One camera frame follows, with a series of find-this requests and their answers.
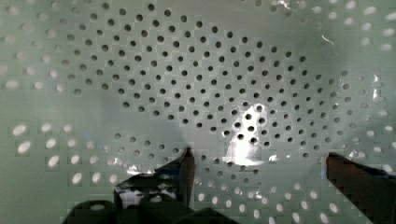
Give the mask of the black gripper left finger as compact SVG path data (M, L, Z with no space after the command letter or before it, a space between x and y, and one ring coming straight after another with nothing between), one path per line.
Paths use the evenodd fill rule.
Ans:
M154 170L119 183L114 199L79 203L62 224L238 224L212 208L190 208L195 159L189 147Z

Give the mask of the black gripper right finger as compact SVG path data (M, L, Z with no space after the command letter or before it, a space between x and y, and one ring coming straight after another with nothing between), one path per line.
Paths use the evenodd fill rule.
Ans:
M395 224L394 175L330 152L326 177L373 224Z

